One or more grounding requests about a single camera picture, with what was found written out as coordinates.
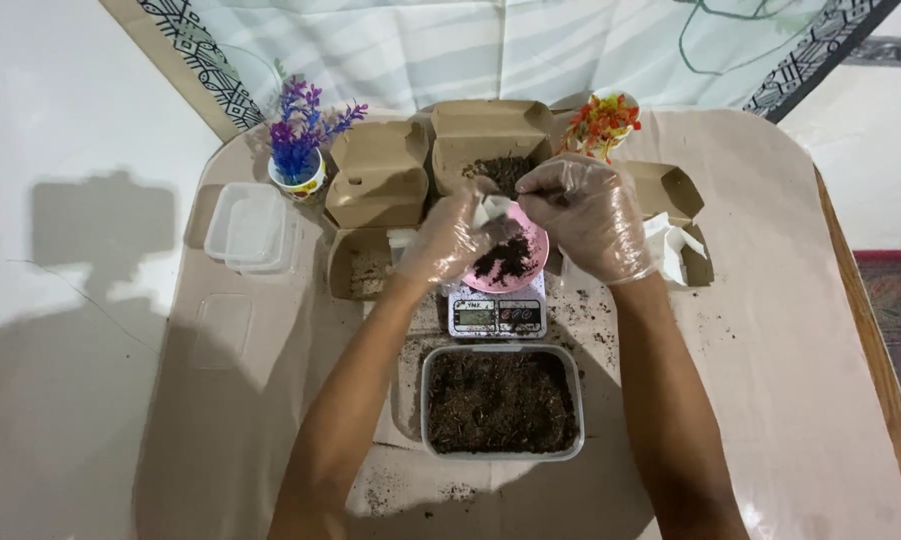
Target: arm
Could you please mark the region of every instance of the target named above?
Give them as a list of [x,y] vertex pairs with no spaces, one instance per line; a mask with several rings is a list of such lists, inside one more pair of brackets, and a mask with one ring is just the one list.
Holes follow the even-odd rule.
[[[718,421],[648,251],[633,180],[603,161],[562,153],[516,190],[527,216],[611,288],[627,434],[662,537],[746,540]],[[553,190],[563,197],[535,195]]]
[[334,538],[371,447],[410,318],[430,289],[396,275],[350,339],[303,417],[280,485],[269,538]]
[[667,540],[746,540],[721,430],[657,273],[611,287],[637,471]]
[[434,204],[397,273],[330,371],[290,451],[269,540],[343,538],[344,505],[370,450],[411,316],[434,284],[463,274],[520,229],[513,221],[473,227],[484,190],[486,183],[465,182]]

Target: soil-filled plastic container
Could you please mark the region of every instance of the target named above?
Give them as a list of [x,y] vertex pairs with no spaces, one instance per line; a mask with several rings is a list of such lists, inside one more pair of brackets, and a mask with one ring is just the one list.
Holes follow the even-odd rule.
[[577,362],[540,343],[435,349],[420,366],[420,437],[444,460],[570,460],[584,446]]

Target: purple artificial flower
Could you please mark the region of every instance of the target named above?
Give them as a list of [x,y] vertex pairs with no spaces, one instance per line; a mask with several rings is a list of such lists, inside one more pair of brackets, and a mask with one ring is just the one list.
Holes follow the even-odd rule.
[[308,157],[314,148],[331,142],[331,139],[351,127],[355,120],[363,120],[367,104],[353,102],[344,112],[329,117],[321,114],[320,95],[324,92],[306,80],[291,77],[280,92],[280,119],[271,124],[271,148],[277,169],[291,182],[308,168]]

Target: pink bowl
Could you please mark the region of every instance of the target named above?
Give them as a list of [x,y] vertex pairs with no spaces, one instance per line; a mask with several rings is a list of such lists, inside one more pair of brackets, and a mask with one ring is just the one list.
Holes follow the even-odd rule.
[[524,214],[521,205],[515,201],[511,201],[507,208],[507,216],[516,219],[516,222],[523,227],[523,235],[527,238],[527,247],[530,248],[529,263],[533,270],[527,272],[523,277],[505,277],[501,282],[494,283],[494,278],[501,271],[501,263],[495,262],[491,272],[486,276],[475,276],[474,269],[470,268],[461,281],[464,284],[483,292],[500,294],[520,289],[534,281],[534,278],[544,269],[544,263],[548,261],[548,251],[551,251],[551,242],[548,240],[548,232],[531,221],[528,215]]

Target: plastic glove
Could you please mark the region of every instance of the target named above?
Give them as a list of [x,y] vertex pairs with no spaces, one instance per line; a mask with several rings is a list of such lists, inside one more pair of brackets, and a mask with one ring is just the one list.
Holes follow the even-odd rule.
[[450,283],[491,248],[516,235],[521,225],[510,218],[474,227],[475,209],[494,190],[488,178],[468,178],[461,188],[434,204],[396,271],[414,280]]
[[606,162],[561,153],[524,175],[516,191],[527,217],[602,283],[626,284],[656,271],[634,180]]

